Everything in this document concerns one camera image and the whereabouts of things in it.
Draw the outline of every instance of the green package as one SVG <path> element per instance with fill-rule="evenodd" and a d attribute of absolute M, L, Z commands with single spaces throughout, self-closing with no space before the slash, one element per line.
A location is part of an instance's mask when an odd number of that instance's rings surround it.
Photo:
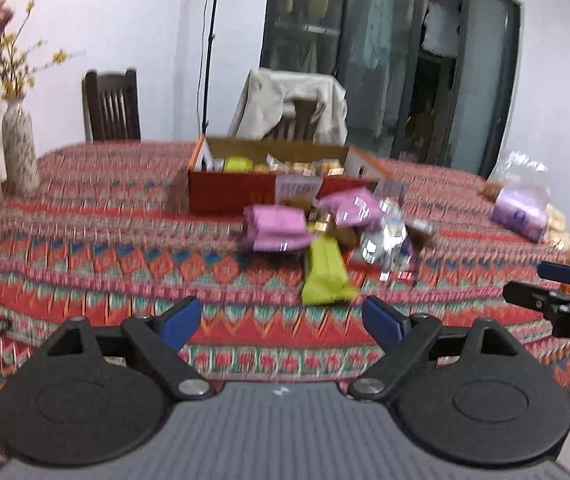
<path fill-rule="evenodd" d="M 303 305 L 355 300 L 360 291 L 350 283 L 338 242 L 319 236 L 312 242 L 306 256 L 307 277 L 300 299 Z"/>
<path fill-rule="evenodd" d="M 228 173 L 249 173 L 252 171 L 254 163 L 244 156 L 229 156 L 225 159 L 223 171 Z"/>

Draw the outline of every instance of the gray gripper base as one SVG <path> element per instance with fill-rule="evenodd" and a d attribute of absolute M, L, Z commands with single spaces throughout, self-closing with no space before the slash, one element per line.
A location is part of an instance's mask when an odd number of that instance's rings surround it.
<path fill-rule="evenodd" d="M 228 383 L 183 402 L 146 444 L 78 469 L 11 460 L 0 480 L 569 480 L 551 460 L 483 471 L 444 462 L 412 444 L 380 404 L 334 383 Z"/>

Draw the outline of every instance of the purple package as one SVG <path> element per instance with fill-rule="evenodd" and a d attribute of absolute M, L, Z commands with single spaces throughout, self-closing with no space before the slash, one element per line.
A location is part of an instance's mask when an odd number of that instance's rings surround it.
<path fill-rule="evenodd" d="M 286 251 L 296 251 L 309 247 L 316 239 L 316 234 L 309 233 L 296 236 L 278 236 L 278 235 L 258 235 L 253 244 L 252 249 L 263 253 L 281 253 Z"/>
<path fill-rule="evenodd" d="M 547 228 L 547 203 L 535 189 L 506 186 L 492 210 L 492 221 L 537 242 Z"/>
<path fill-rule="evenodd" d="M 251 205 L 245 208 L 248 226 L 257 232 L 278 235 L 298 235 L 307 233 L 305 212 L 284 205 Z"/>
<path fill-rule="evenodd" d="M 366 187 L 332 193 L 316 201 L 316 207 L 334 215 L 337 227 L 367 227 L 385 216 L 377 199 Z"/>
<path fill-rule="evenodd" d="M 307 232 L 305 213 L 293 207 L 253 205 L 245 208 L 247 228 L 241 248 L 258 252 L 295 251 L 308 247 L 316 235 Z"/>

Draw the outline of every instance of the table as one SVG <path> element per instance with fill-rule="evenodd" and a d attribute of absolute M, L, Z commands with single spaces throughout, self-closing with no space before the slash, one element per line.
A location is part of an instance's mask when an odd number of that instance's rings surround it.
<path fill-rule="evenodd" d="M 300 266 L 237 254 L 238 218 L 186 213 L 192 149 L 109 142 L 41 158 L 38 191 L 0 210 L 0 316 L 14 326 L 0 336 L 0 389 L 66 317 L 118 324 L 132 314 L 164 312 L 187 294 L 203 300 L 203 320 L 180 354 L 213 380 L 348 380 L 380 357 L 357 304 L 300 306 Z M 404 215 L 436 224 L 438 242 L 424 254 L 414 288 L 351 271 L 363 295 L 446 324 L 494 317 L 570 393 L 570 340 L 552 338 L 537 313 L 500 296 L 509 279 L 539 281 L 536 263 L 560 262 L 564 254 L 490 222 L 480 178 L 385 164 L 411 184 Z M 168 202 L 185 213 L 171 212 Z"/>

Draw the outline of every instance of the metal screw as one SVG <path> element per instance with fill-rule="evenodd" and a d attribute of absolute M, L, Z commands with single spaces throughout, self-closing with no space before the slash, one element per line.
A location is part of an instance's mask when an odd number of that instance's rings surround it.
<path fill-rule="evenodd" d="M 203 379 L 187 379 L 178 385 L 178 391 L 187 396 L 205 395 L 209 388 L 209 383 Z"/>
<path fill-rule="evenodd" d="M 376 395 L 385 389 L 385 383 L 372 377 L 361 377 L 352 384 L 354 390 L 361 395 Z"/>

